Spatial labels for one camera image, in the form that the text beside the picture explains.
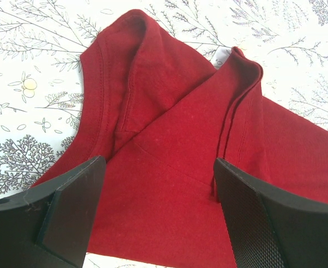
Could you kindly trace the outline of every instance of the floral pattern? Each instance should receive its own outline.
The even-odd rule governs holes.
[[[83,105],[79,56],[132,8],[216,68],[240,47],[263,67],[267,98],[328,130],[328,0],[0,0],[0,198],[27,189],[70,146]],[[87,254],[84,267],[157,266]]]

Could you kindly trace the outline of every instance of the floral tablecloth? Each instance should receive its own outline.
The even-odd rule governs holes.
[[[79,127],[79,55],[138,8],[215,66],[240,47],[266,97],[328,130],[328,0],[0,0],[0,198],[27,189]],[[84,267],[155,267],[88,254]]]

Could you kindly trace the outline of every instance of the black plastic part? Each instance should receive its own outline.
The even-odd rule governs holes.
[[[104,173],[98,156],[0,199],[0,268],[81,268]]]
[[[216,160],[214,173],[238,268],[328,268],[328,204],[223,159]]]

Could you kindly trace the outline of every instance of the yellow circle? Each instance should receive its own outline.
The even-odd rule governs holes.
[[[32,78],[27,78],[24,80],[24,87],[29,90],[34,90],[37,87],[36,81]]]
[[[29,89],[24,89],[23,94],[27,98],[32,98],[35,95],[35,91],[34,90],[29,90]]]

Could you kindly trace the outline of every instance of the red shirt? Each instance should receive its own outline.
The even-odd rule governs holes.
[[[217,157],[328,203],[328,132],[263,97],[261,66],[238,48],[216,71],[133,10],[98,35],[81,63],[79,132],[36,184],[106,158],[89,252],[178,268],[235,267],[213,197]]]

